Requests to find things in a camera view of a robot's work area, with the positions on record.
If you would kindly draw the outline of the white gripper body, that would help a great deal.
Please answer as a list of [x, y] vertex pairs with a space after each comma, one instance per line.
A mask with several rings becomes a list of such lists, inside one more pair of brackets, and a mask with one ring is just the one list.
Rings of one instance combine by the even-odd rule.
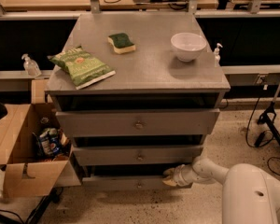
[[179, 165], [175, 168], [173, 180], [179, 187], [185, 187], [194, 182], [195, 173], [191, 165]]

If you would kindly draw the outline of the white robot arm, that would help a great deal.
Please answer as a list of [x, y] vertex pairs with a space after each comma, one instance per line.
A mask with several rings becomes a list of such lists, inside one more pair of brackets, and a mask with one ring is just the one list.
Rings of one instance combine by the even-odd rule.
[[206, 157], [163, 172], [171, 187], [193, 183], [222, 185], [222, 224], [280, 224], [280, 181], [247, 163], [225, 168]]

